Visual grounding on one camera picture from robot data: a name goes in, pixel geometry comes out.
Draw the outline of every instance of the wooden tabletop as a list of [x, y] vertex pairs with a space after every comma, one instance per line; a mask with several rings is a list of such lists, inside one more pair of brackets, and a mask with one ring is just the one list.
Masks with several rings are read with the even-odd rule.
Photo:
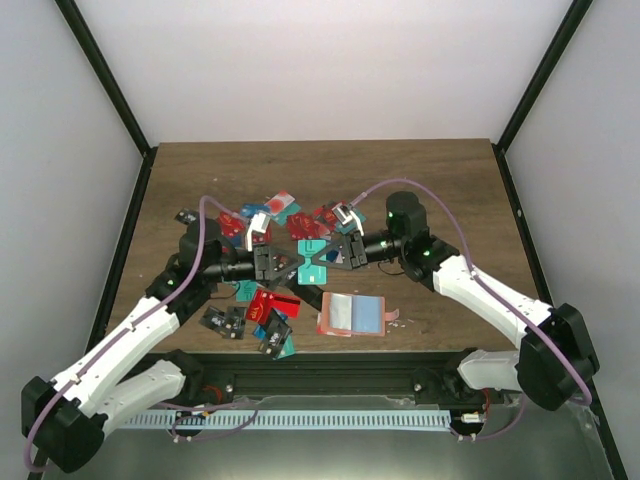
[[[467, 237], [474, 263], [512, 288], [535, 297], [535, 288], [500, 173], [488, 140], [407, 140], [162, 144], [127, 257], [109, 330], [125, 318], [145, 288], [177, 251], [185, 227], [174, 216], [197, 209], [202, 195], [228, 208], [262, 203], [286, 190], [311, 213], [330, 200], [353, 200], [381, 180], [404, 177], [429, 188], [449, 206]], [[384, 227], [385, 199], [405, 186], [383, 187], [358, 207], [365, 232]], [[424, 194], [432, 233], [459, 246], [449, 220]], [[208, 210], [217, 217], [218, 212]], [[272, 222], [275, 242], [296, 250], [284, 227]], [[396, 265], [385, 265], [398, 271]], [[470, 346], [510, 348], [497, 330], [456, 302], [431, 293], [405, 276], [387, 276], [376, 265], [352, 272], [329, 270], [322, 287], [338, 293], [380, 295], [387, 310], [398, 308], [397, 326], [384, 337], [338, 338], [315, 331], [317, 312], [303, 304], [290, 320], [298, 352], [459, 350]], [[233, 293], [222, 285], [218, 296]], [[226, 309], [235, 300], [216, 301]], [[197, 313], [156, 351], [255, 351], [258, 340], [248, 323], [244, 340], [223, 340], [198, 324]]]

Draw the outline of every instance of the gray floor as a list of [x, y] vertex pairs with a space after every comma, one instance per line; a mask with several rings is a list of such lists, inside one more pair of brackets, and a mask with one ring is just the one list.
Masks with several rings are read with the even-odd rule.
[[[495, 407], [488, 429], [513, 409]], [[51, 479], [610, 479], [588, 411], [529, 405], [496, 440], [458, 443], [447, 433], [242, 432], [211, 443], [174, 444], [164, 431], [119, 430], [80, 471]]]

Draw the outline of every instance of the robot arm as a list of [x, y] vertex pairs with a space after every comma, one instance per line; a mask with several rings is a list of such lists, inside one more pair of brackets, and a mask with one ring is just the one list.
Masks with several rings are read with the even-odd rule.
[[[78, 362], [53, 377], [53, 388], [59, 390], [72, 381], [74, 385], [66, 391], [64, 398], [75, 401], [84, 415], [93, 416], [104, 398], [129, 370], [162, 339], [180, 327], [177, 315], [169, 313], [167, 307], [160, 309], [137, 327], [131, 325], [132, 321], [159, 303], [160, 300], [157, 298], [141, 298], [131, 314], [115, 330]], [[106, 345], [112, 344], [116, 338], [119, 338], [117, 348], [108, 349], [78, 382], [77, 373], [83, 365], [93, 359]]]
[[[540, 325], [549, 318], [551, 305], [516, 292], [478, 268], [475, 272], [535, 325]], [[437, 293], [455, 300], [482, 317], [507, 337], [516, 349], [520, 349], [520, 342], [526, 335], [524, 323], [478, 285], [469, 274], [462, 255], [452, 256], [440, 264], [440, 269], [433, 272], [433, 285]]]
[[[364, 235], [357, 215], [348, 207], [341, 205], [335, 213], [341, 222], [353, 222], [357, 229], [327, 245], [312, 258], [313, 263], [352, 270], [367, 263], [398, 259], [411, 280], [466, 306], [514, 344], [517, 351], [475, 351], [464, 358], [458, 372], [469, 387], [522, 390], [549, 410], [557, 409], [576, 393], [575, 383], [548, 347], [481, 288], [454, 247], [430, 234], [426, 210], [415, 195], [396, 192], [387, 198], [388, 230], [378, 233]], [[203, 246], [198, 245], [201, 227], [194, 221], [180, 239], [179, 253], [171, 257], [127, 319], [102, 342], [50, 382], [35, 377], [23, 389], [25, 436], [30, 435], [36, 419], [50, 406], [52, 398], [64, 391], [46, 417], [43, 415], [34, 439], [35, 445], [63, 471], [73, 472], [89, 461], [104, 438], [127, 418], [162, 400], [174, 398], [185, 389], [193, 391], [194, 385], [196, 389], [199, 387], [198, 375], [201, 381], [202, 372], [198, 373], [188, 356], [179, 355], [118, 383], [147, 352], [209, 300], [218, 282], [257, 280], [270, 289], [285, 282], [302, 300], [316, 309], [321, 308], [322, 290], [298, 285], [295, 280], [296, 268], [304, 261], [302, 257], [268, 245], [252, 244], [252, 232], [266, 229], [263, 216], [249, 228], [246, 250], [236, 251], [223, 240], [215, 221], [206, 219], [203, 227], [206, 232]], [[229, 250], [227, 255], [222, 252], [223, 246]], [[192, 271], [199, 248], [202, 248], [202, 260], [197, 273], [184, 289], [180, 287], [179, 295], [173, 295], [187, 272]], [[342, 253], [342, 264], [322, 260], [328, 251], [335, 249]], [[549, 336], [581, 378], [589, 380], [597, 372], [599, 365], [593, 345], [584, 320], [575, 308], [565, 304], [554, 309], [480, 270], [474, 271]], [[173, 300], [163, 303], [162, 308], [141, 323], [135, 321], [169, 296]], [[116, 342], [116, 348], [107, 348]]]

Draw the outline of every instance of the white wall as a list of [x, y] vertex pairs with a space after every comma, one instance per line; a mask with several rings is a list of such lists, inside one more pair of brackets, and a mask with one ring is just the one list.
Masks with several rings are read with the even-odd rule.
[[0, 15], [0, 469], [20, 391], [82, 354], [141, 162], [55, 2]]
[[554, 300], [586, 317], [630, 478], [640, 478], [638, 18], [638, 2], [593, 3], [507, 154]]
[[490, 137], [570, 0], [78, 0], [150, 142]]

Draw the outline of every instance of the metal frame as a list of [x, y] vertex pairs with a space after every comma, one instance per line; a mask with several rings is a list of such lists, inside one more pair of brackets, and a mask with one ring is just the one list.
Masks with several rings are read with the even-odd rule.
[[[525, 249], [529, 267], [538, 291], [540, 299], [551, 302], [551, 293], [547, 286], [542, 267], [538, 259], [526, 218], [516, 188], [511, 179], [505, 153], [512, 144], [518, 131], [533, 107], [536, 99], [542, 91], [545, 83], [551, 76], [553, 69], [561, 58], [564, 50], [576, 32], [581, 20], [586, 15], [592, 0], [574, 0], [567, 11], [560, 27], [536, 69], [527, 89], [525, 90], [517, 108], [509, 120], [504, 133], [497, 144], [493, 145], [494, 154], [504, 182], [509, 203], [514, 214], [516, 225]], [[118, 290], [122, 271], [138, 214], [144, 199], [149, 182], [151, 167], [155, 160], [157, 147], [152, 148], [140, 128], [131, 108], [120, 90], [109, 66], [84, 21], [78, 6], [74, 0], [56, 0], [69, 27], [76, 36], [87, 59], [91, 63], [98, 79], [109, 95], [122, 122], [127, 128], [132, 140], [138, 147], [142, 156], [142, 164], [135, 190], [127, 211], [125, 222], [113, 257], [107, 283], [103, 291], [98, 312], [93, 324], [87, 350], [98, 343], [105, 334], [106, 326], [111, 315], [113, 302]], [[197, 354], [198, 360], [206, 366], [215, 366], [216, 371], [226, 371], [233, 375], [236, 381], [236, 394], [250, 394], [261, 392], [262, 394], [310, 394], [317, 393], [318, 388], [326, 389], [325, 393], [333, 394], [369, 394], [369, 395], [415, 395], [419, 403], [440, 402], [442, 399], [433, 398], [427, 392], [419, 394], [415, 392], [413, 385], [416, 375], [420, 375], [421, 369], [444, 369], [447, 361], [451, 360], [455, 353], [430, 352], [430, 353], [380, 353], [380, 354], [297, 354], [293, 358], [284, 359], [275, 365], [255, 355], [243, 354]], [[149, 354], [140, 363], [137, 369], [145, 368], [157, 359], [158, 355]], [[297, 390], [291, 387], [293, 376], [301, 374], [313, 377], [312, 382], [297, 384]], [[599, 396], [595, 386], [591, 385], [594, 393], [594, 403], [591, 410], [598, 416], [599, 434], [605, 447], [609, 463], [615, 478], [627, 478], [616, 448], [613, 436], [609, 429]], [[460, 402], [454, 401], [451, 407], [460, 407]], [[36, 456], [37, 464], [44, 464], [46, 457], [40, 452]], [[41, 474], [29, 475], [29, 480], [42, 478]]]

